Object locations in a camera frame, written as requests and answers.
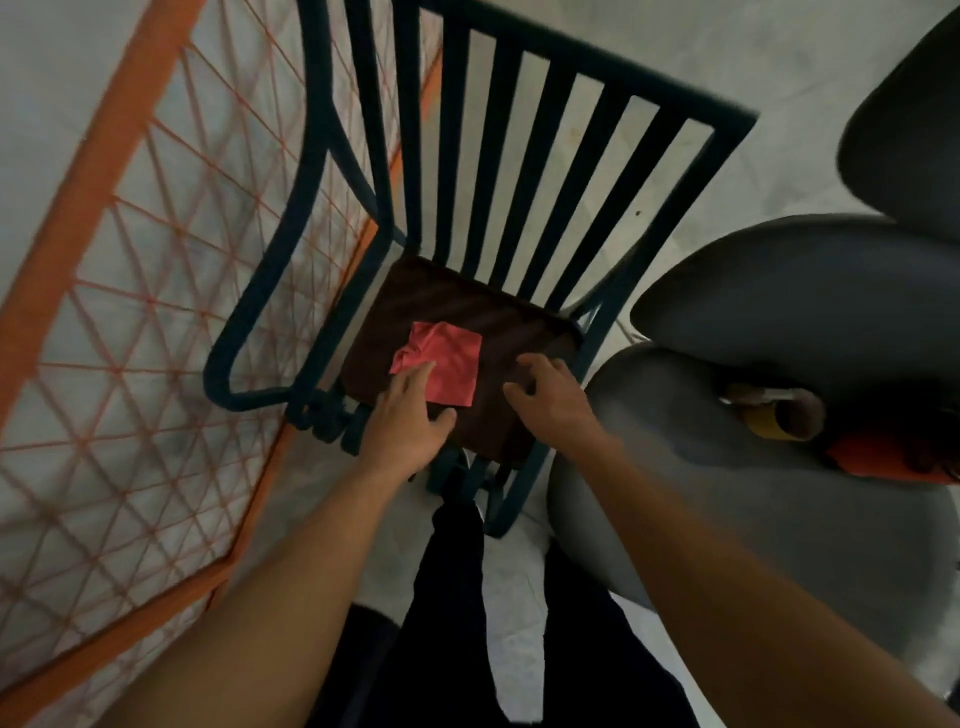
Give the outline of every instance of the person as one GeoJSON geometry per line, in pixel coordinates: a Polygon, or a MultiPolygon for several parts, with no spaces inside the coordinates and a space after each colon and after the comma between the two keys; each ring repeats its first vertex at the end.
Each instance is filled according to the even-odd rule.
{"type": "MultiPolygon", "coordinates": [[[[956,716],[824,604],[701,521],[635,466],[563,362],[524,354],[536,394],[504,395],[583,475],[704,696],[730,728],[946,728],[956,716]]],[[[360,454],[298,530],[150,666],[104,716],[114,726],[303,726],[391,498],[456,421],[426,413],[431,365],[394,377],[360,454]]],[[[501,725],[480,594],[483,536],[450,502],[414,602],[369,698],[374,725],[501,725]]],[[[543,724],[695,725],[677,681],[619,608],[561,552],[546,557],[543,724]]]]}

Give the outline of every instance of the gray chair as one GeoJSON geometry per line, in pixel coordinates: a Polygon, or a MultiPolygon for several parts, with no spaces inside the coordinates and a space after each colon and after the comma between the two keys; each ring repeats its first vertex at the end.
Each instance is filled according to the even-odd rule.
{"type": "MultiPolygon", "coordinates": [[[[838,153],[885,216],[789,217],[735,232],[658,280],[631,321],[650,344],[587,392],[644,467],[760,558],[907,663],[936,642],[955,577],[948,489],[855,478],[752,434],[717,397],[721,368],[801,382],[828,408],[886,382],[960,391],[960,11],[863,103],[838,153]]],[[[558,457],[564,550],[653,608],[588,487],[558,457]]]]}

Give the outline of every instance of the leg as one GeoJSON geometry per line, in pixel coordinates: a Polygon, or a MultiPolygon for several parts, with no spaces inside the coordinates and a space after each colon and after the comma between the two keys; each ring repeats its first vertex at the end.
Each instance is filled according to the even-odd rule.
{"type": "Polygon", "coordinates": [[[650,716],[696,728],[684,689],[630,629],[603,587],[554,542],[546,555],[543,724],[619,724],[650,716]]]}
{"type": "Polygon", "coordinates": [[[366,724],[506,725],[496,702],[483,606],[483,522],[445,503],[414,582],[414,601],[377,676],[366,724]]]}

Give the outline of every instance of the pink cloth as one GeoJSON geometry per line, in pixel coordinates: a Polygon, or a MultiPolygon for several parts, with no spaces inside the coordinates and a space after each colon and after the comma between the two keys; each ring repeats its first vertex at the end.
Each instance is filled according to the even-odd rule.
{"type": "Polygon", "coordinates": [[[435,361],[437,366],[426,383],[426,400],[469,407],[477,386],[482,340],[480,334],[446,321],[437,324],[416,321],[406,346],[394,354],[390,374],[435,361]]]}

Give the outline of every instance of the person's right arm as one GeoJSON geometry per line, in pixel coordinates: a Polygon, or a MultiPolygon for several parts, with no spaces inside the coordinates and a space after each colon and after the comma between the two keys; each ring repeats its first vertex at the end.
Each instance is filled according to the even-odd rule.
{"type": "Polygon", "coordinates": [[[730,728],[946,728],[960,719],[893,657],[638,470],[560,360],[524,354],[504,394],[583,474],[710,705],[730,728]]]}

